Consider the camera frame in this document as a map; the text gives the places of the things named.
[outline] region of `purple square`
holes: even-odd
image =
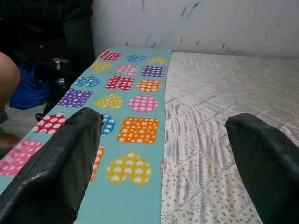
[[[70,88],[58,104],[65,107],[83,107],[91,94],[91,91],[75,90]]]
[[[164,73],[165,73],[164,66],[147,65],[143,67],[141,75],[150,76],[150,77],[163,77]]]

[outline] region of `blue plastic bag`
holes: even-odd
[[[31,71],[28,72],[23,66],[18,67],[21,73],[21,81],[10,99],[9,106],[24,110],[43,104],[43,101],[50,95],[50,85],[35,80],[34,65],[32,65]]]

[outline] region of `bed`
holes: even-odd
[[[298,146],[298,71],[298,59],[172,54],[161,166],[162,224],[261,223],[224,125],[228,117],[251,113]]]

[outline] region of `white wall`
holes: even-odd
[[[299,57],[299,0],[94,0],[95,53],[117,45]]]

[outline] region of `mattress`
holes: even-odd
[[[172,54],[166,86],[162,224],[262,223],[224,124],[247,112],[299,146],[299,60]]]

